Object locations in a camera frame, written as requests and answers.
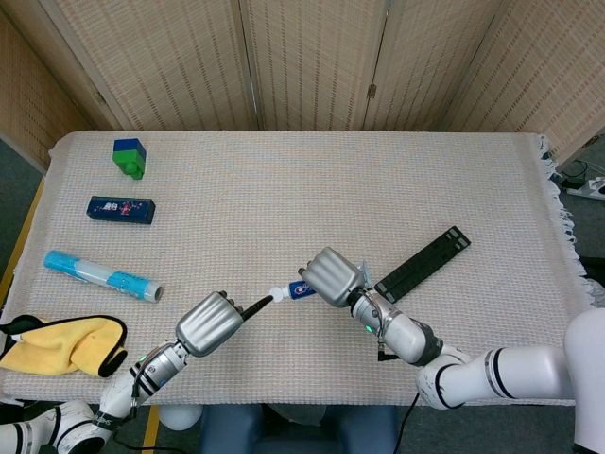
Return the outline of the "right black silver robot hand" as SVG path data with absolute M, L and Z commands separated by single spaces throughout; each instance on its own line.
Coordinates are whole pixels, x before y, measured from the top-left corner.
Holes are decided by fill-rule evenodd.
M 350 295 L 366 283 L 362 271 L 331 247 L 323 248 L 299 268 L 299 275 L 326 303 L 337 308 L 346 307 Z

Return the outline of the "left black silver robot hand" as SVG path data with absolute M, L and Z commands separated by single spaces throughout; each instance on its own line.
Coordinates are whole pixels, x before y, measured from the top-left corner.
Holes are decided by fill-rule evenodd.
M 226 291 L 214 291 L 179 320 L 177 340 L 191 356 L 206 357 L 273 300 L 267 295 L 243 309 Z

